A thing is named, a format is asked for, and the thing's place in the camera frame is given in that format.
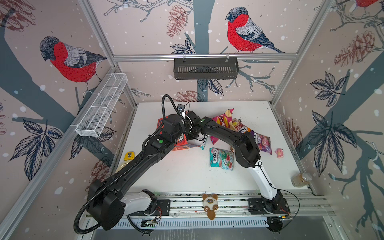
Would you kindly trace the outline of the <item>red paper gift bag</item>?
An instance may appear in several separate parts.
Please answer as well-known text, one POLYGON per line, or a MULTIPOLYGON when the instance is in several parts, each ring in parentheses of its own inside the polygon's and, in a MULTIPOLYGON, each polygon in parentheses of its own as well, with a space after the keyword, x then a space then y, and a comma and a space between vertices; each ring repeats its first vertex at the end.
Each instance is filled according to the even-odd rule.
POLYGON ((155 134, 156 139, 153 142, 153 146, 156 148, 163 149, 165 147, 172 147, 172 151, 179 151, 179 150, 186 150, 190 148, 200 147, 202 150, 205 148, 207 138, 203 141, 198 140, 187 140, 187 130, 190 129, 190 126, 186 124, 186 122, 183 119, 183 122, 186 124, 186 130, 184 133, 179 137, 177 141, 167 141, 162 137, 162 128, 163 128, 163 120, 164 118, 158 119, 157 123, 157 130, 158 132, 155 134))

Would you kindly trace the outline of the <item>pink Lay's chips bag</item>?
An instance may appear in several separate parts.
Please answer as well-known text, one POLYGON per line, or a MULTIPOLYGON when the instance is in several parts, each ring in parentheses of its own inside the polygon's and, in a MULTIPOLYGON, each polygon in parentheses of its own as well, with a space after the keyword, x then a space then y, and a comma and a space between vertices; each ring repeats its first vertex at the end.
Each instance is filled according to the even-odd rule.
POLYGON ((213 117, 212 120, 223 127, 234 130, 232 118, 233 111, 234 109, 228 109, 223 114, 213 117))

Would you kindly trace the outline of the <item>purple Fox's candy bag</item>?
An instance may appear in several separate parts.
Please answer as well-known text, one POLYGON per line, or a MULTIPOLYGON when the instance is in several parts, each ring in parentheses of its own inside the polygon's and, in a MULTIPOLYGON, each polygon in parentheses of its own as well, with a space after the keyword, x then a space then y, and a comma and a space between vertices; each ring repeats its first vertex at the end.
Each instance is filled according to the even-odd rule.
POLYGON ((271 138, 254 132, 254 139, 262 152, 272 155, 271 138))

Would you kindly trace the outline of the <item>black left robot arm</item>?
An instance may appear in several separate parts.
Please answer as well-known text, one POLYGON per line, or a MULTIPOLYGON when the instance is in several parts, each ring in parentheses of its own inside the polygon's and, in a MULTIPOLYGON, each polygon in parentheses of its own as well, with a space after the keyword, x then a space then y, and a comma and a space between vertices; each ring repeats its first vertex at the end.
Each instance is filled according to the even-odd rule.
POLYGON ((177 140, 189 126, 180 114, 172 114, 163 120, 163 127, 148 137, 142 151, 120 172, 104 181, 95 180, 89 186, 85 205, 82 207, 98 223, 85 230, 74 224, 76 233, 87 234, 99 227, 110 230, 125 214, 127 204, 123 197, 129 188, 154 164, 163 159, 177 144, 177 140))

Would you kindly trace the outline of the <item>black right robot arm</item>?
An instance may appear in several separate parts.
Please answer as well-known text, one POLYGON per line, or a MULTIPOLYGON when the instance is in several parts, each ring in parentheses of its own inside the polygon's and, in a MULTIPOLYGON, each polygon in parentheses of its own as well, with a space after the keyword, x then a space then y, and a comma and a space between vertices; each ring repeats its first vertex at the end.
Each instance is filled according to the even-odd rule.
POLYGON ((281 191, 275 188, 265 173, 259 147, 251 133, 230 130, 208 117, 199 118, 193 111, 186 114, 186 121, 190 127, 187 137, 197 137, 199 134, 215 137, 235 150, 237 163, 249 169, 260 189, 264 204, 263 212, 276 213, 285 205, 281 191))

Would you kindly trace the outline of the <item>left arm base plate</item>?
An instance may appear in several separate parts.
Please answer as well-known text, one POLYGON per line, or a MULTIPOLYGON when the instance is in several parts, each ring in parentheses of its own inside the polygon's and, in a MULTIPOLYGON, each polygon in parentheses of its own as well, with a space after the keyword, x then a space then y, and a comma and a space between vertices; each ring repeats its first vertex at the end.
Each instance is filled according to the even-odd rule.
POLYGON ((170 215, 170 200, 157 200, 155 204, 151 204, 149 208, 140 213, 141 216, 169 216, 170 215))

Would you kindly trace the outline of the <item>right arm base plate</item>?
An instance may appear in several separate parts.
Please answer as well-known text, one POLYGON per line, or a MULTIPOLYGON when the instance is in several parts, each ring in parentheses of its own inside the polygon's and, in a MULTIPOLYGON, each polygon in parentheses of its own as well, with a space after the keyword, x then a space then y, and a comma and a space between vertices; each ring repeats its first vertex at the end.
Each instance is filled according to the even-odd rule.
POLYGON ((280 203, 276 204, 274 201, 266 200, 263 198, 248 199, 249 209, 251 215, 289 215, 291 214, 287 200, 282 198, 280 203))

